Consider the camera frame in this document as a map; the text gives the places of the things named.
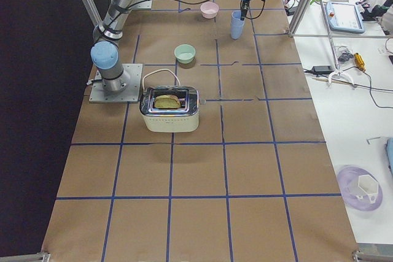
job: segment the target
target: plastic cup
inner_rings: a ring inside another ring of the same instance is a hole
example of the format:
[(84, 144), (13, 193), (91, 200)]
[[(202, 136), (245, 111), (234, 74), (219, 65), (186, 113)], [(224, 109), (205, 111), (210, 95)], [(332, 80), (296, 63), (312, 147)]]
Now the plastic cup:
[(196, 54), (194, 46), (190, 44), (181, 44), (174, 50), (174, 55), (178, 62), (182, 64), (191, 63)]
[(370, 175), (360, 175), (348, 185), (348, 191), (359, 201), (374, 204), (378, 197), (379, 185)]
[(244, 24), (244, 20), (243, 21), (240, 20), (240, 17), (241, 17), (240, 10), (236, 10), (236, 11), (232, 12), (231, 25), (239, 26), (239, 25)]
[(241, 34), (243, 33), (244, 28), (244, 20), (240, 20), (241, 12), (240, 10), (236, 10), (232, 12), (231, 19), (231, 37), (232, 39), (239, 39)]
[(201, 5), (201, 12), (204, 18), (214, 18), (218, 11), (219, 6), (214, 2), (205, 2)]

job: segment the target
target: black cable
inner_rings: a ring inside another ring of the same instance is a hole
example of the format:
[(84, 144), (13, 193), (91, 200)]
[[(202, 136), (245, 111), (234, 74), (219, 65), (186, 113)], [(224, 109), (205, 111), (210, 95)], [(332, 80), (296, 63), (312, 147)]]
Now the black cable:
[(291, 9), (291, 8), (293, 8), (293, 6), (295, 5), (295, 3), (296, 3), (296, 0), (293, 0), (293, 1), (294, 1), (294, 3), (292, 3), (292, 5), (291, 5), (290, 7), (288, 7), (288, 9)]
[(374, 98), (373, 93), (372, 93), (372, 87), (373, 87), (373, 86), (372, 86), (371, 76), (368, 75), (368, 74), (365, 73), (365, 72), (362, 72), (362, 73), (365, 74), (365, 75), (368, 77), (369, 81), (370, 81), (370, 90), (369, 90), (369, 93), (370, 93), (371, 99), (373, 100), (374, 104), (375, 104), (377, 107), (379, 107), (380, 109), (393, 109), (393, 107), (389, 107), (389, 106), (380, 106), (379, 104), (376, 103), (375, 98)]
[[(311, 71), (311, 70), (307, 70), (307, 69), (304, 69), (304, 68), (303, 68), (303, 70), (307, 74), (312, 74), (312, 75), (315, 75), (315, 76), (321, 76), (323, 78), (328, 79), (328, 77), (326, 75), (323, 75), (323, 74), (320, 74), (320, 73), (317, 73), (317, 72), (314, 72), (314, 71)], [(351, 82), (342, 81), (342, 80), (338, 80), (338, 79), (332, 79), (332, 80), (339, 81), (339, 82), (342, 82), (342, 83), (345, 83), (345, 84), (348, 84), (348, 85), (352, 85)], [(366, 89), (370, 88), (370, 86), (362, 85), (362, 84), (354, 84), (354, 86), (361, 87), (361, 88), (366, 88)], [(372, 87), (372, 90), (381, 91), (381, 92), (393, 92), (393, 89), (385, 89), (385, 88), (377, 88), (377, 87)]]
[[(141, 1), (138, 1), (138, 2), (136, 2), (136, 3), (132, 3), (132, 4), (130, 4), (129, 6), (127, 6), (127, 7), (125, 8), (125, 10), (127, 11), (127, 10), (129, 10), (130, 8), (132, 8), (133, 6), (136, 6), (136, 5), (140, 4), (140, 3), (147, 2), (147, 1), (153, 1), (153, 0), (141, 0)], [(211, 0), (204, 0), (204, 1), (199, 1), (199, 2), (187, 2), (187, 1), (182, 1), (182, 0), (173, 0), (173, 1), (177, 1), (177, 2), (180, 2), (180, 3), (188, 4), (188, 5), (190, 5), (190, 6), (194, 6), (194, 5), (202, 4), (202, 3), (205, 3), (205, 2), (208, 2), (208, 1), (211, 1)], [(113, 24), (113, 22), (115, 22), (115, 21), (119, 18), (119, 16), (121, 16), (122, 14), (124, 14), (124, 13), (123, 13), (123, 12), (119, 12), (119, 13), (117, 14), (117, 16), (114, 17), (114, 19), (113, 19), (107, 26), (110, 27), (111, 24)], [(104, 33), (105, 33), (106, 31), (107, 31), (107, 29), (105, 29), (104, 32), (102, 32), (102, 33), (100, 34), (99, 38), (102, 38), (102, 37), (104, 36)]]
[(347, 69), (345, 69), (345, 70), (343, 70), (343, 71), (348, 71), (349, 69), (353, 69), (355, 66), (352, 66), (352, 67), (349, 67), (349, 68), (347, 68)]
[(387, 42), (388, 42), (389, 40), (391, 40), (391, 39), (392, 39), (392, 37), (386, 39), (386, 41), (385, 41), (385, 49), (386, 49), (387, 52), (389, 52), (390, 54), (393, 55), (393, 52), (391, 52), (389, 49), (387, 49)]
[(90, 84), (88, 84), (87, 86), (93, 85), (94, 83), (98, 83), (98, 82), (102, 82), (102, 79), (91, 79), (88, 82), (90, 82)]
[[(303, 70), (304, 70), (305, 73), (308, 73), (308, 74), (319, 75), (318, 73), (316, 73), (316, 72), (314, 72), (314, 71), (310, 71), (310, 70), (307, 70), (307, 69), (303, 69)], [(388, 92), (388, 93), (392, 93), (393, 90), (392, 90), (392, 89), (383, 89), (383, 88), (375, 88), (375, 87), (373, 87), (373, 86), (372, 86), (372, 78), (371, 78), (371, 76), (368, 75), (368, 74), (365, 73), (365, 72), (362, 72), (362, 73), (365, 74), (365, 75), (367, 75), (367, 77), (368, 77), (368, 79), (369, 79), (369, 81), (370, 81), (370, 86), (361, 85), (361, 84), (356, 84), (356, 83), (353, 84), (353, 86), (362, 87), (362, 88), (368, 89), (368, 90), (369, 90), (369, 93), (370, 93), (370, 96), (371, 96), (371, 99), (373, 100), (373, 102), (374, 102), (374, 104), (375, 104), (376, 107), (379, 107), (379, 108), (381, 108), (381, 109), (393, 109), (393, 107), (390, 107), (390, 106), (380, 106), (380, 105), (378, 105), (378, 104), (376, 103), (375, 99), (374, 99), (373, 94), (372, 94), (372, 90), (382, 91), (382, 92)], [(319, 76), (328, 79), (328, 77), (327, 77), (326, 75), (319, 75)], [(342, 81), (342, 80), (338, 80), (338, 79), (332, 79), (332, 80), (333, 80), (333, 81), (337, 81), (337, 82), (341, 82), (341, 83), (344, 83), (344, 84), (352, 85), (351, 82)]]
[(256, 18), (260, 17), (260, 15), (262, 14), (262, 12), (263, 12), (263, 10), (265, 8), (265, 3), (266, 3), (266, 1), (263, 2), (262, 8), (261, 8), (259, 14), (256, 17), (253, 17), (253, 18), (249, 18), (247, 16), (244, 16), (244, 17), (247, 18), (248, 20), (255, 20)]

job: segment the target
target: yellow screwdriver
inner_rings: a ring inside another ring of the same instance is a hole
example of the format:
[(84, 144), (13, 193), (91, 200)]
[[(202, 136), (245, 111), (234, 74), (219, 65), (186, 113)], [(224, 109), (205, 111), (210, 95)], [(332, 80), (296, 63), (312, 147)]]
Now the yellow screwdriver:
[(364, 66), (364, 61), (363, 61), (362, 57), (360, 56), (360, 54), (355, 53), (355, 54), (354, 54), (354, 59), (355, 59), (356, 67), (357, 67), (359, 70), (361, 70), (362, 72), (365, 72), (365, 71), (366, 71), (366, 68), (365, 68), (365, 66)]

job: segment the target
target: white table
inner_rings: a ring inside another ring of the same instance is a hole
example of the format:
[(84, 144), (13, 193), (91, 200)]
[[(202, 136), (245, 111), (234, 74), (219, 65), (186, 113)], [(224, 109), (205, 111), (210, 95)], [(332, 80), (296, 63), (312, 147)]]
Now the white table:
[[(384, 34), (377, 23), (366, 23), (365, 27), (362, 38), (333, 33), (336, 36), (334, 43), (336, 46), (347, 45), (353, 52), (361, 54), (374, 87), (393, 89), (393, 64), (384, 49), (385, 39), (373, 37)], [(309, 6), (295, 35), (304, 35), (294, 38), (305, 69), (334, 66), (319, 5)], [(369, 85), (368, 77), (357, 69), (350, 69), (347, 73), (355, 83)], [(393, 136), (393, 109), (377, 108), (368, 89), (340, 83), (329, 86), (315, 80), (315, 76), (306, 76), (335, 172), (346, 165), (363, 168), (376, 177), (383, 191), (382, 204), (374, 211), (362, 212), (346, 206), (356, 241), (361, 244), (393, 244), (393, 175), (388, 169), (386, 140), (375, 139), (371, 144), (367, 143), (369, 138)], [(379, 105), (393, 106), (393, 93), (373, 91), (373, 95)]]

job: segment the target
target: toaster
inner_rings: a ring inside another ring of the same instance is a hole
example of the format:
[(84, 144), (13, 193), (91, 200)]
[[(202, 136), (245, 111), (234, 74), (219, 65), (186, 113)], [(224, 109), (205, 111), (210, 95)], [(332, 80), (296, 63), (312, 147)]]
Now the toaster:
[[(160, 95), (175, 95), (181, 104), (178, 109), (158, 109), (154, 101)], [(139, 104), (147, 129), (153, 132), (191, 132), (199, 125), (199, 97), (194, 87), (156, 86), (143, 92)]]

